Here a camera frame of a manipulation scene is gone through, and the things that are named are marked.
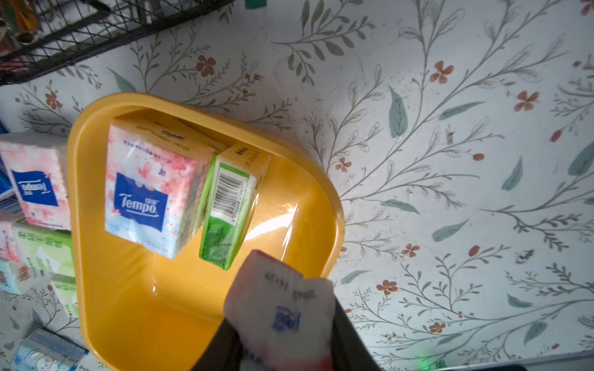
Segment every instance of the plastic wrap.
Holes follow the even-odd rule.
[[[220,146],[172,117],[115,120],[105,230],[173,259],[195,234],[206,174]]]
[[[17,263],[23,262],[20,252],[17,249],[17,242],[12,233],[12,226],[23,218],[23,211],[14,199],[3,199],[0,201],[0,258],[12,260]]]
[[[29,224],[70,230],[67,142],[38,132],[0,135],[0,154]]]
[[[256,208],[256,195],[270,159],[270,153],[245,143],[237,143],[217,157],[200,258],[223,269],[231,267]]]

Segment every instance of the pink floral packaging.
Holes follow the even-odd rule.
[[[224,149],[168,115],[114,120],[105,230],[175,258],[196,233],[208,168],[213,154]]]
[[[8,198],[0,201],[0,258],[23,262],[12,234],[12,225],[22,218],[23,211],[17,200]]]
[[[29,224],[70,230],[67,142],[38,132],[0,135],[0,155]]]

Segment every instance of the blue tissue pack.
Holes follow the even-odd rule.
[[[14,196],[14,188],[8,176],[6,176],[6,167],[0,159],[0,199]]]
[[[38,328],[18,347],[12,371],[75,371],[88,350]]]

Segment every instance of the stacked tissue packs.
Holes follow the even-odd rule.
[[[271,155],[237,143],[217,156],[200,258],[227,270],[244,241],[254,213],[257,188],[263,183]]]
[[[168,115],[115,119],[109,130],[105,230],[175,258],[195,235],[208,167],[224,149]]]
[[[67,141],[37,132],[0,135],[0,155],[29,224],[70,230]]]
[[[22,295],[41,278],[35,269],[22,263],[0,259],[0,291]]]
[[[0,201],[0,258],[21,262],[17,252],[17,244],[12,234],[12,226],[23,218],[23,211],[14,199]]]
[[[38,328],[19,345],[12,371],[75,371],[88,350]]]
[[[76,281],[67,275],[54,274],[49,280],[60,303],[70,317],[78,317],[78,299],[76,296]]]
[[[12,225],[12,233],[28,266],[74,277],[70,232],[31,226],[19,220]]]

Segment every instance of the green tissue pack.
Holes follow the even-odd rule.
[[[227,270],[231,267],[256,207],[271,155],[237,143],[217,156],[208,195],[200,258]]]
[[[49,280],[69,317],[79,317],[76,281],[67,275],[55,274]]]
[[[28,266],[74,277],[72,236],[69,231],[36,227],[21,219],[12,225],[12,234]]]

